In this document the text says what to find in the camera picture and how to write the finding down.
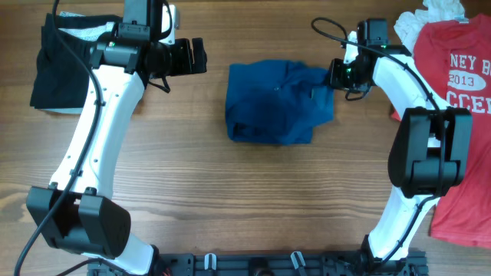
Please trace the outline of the blue polo shirt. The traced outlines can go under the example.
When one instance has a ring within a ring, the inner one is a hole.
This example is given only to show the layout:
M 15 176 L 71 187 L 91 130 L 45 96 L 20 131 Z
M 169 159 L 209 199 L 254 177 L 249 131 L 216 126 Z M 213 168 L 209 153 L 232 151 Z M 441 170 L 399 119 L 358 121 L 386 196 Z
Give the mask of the blue polo shirt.
M 299 61 L 229 66 L 226 129 L 234 142 L 310 143 L 315 127 L 334 119 L 329 71 Z

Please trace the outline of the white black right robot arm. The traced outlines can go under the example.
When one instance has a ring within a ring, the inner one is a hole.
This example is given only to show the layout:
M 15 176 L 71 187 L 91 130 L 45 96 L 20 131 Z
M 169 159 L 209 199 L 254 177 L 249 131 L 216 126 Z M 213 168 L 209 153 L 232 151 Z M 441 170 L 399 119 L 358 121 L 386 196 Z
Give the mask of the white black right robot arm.
M 366 273 L 394 273 L 407 263 L 423 218 L 463 181 L 472 116 L 437 95 L 405 47 L 349 44 L 345 50 L 331 62 L 328 84 L 345 91 L 347 100 L 379 87 L 400 116 L 387 163 L 390 198 L 364 238 L 360 260 Z

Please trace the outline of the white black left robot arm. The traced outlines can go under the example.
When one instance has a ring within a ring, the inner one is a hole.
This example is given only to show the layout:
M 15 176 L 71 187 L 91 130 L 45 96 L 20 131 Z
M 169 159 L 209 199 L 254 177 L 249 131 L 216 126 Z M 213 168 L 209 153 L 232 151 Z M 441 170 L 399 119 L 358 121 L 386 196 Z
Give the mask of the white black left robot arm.
M 202 38 L 173 44 L 101 38 L 91 52 L 91 82 L 66 155 L 48 187 L 26 206 L 49 247 L 125 275 L 150 275 L 157 249 L 131 234 L 130 213 L 112 200 L 114 173 L 130 118 L 152 77 L 206 72 Z

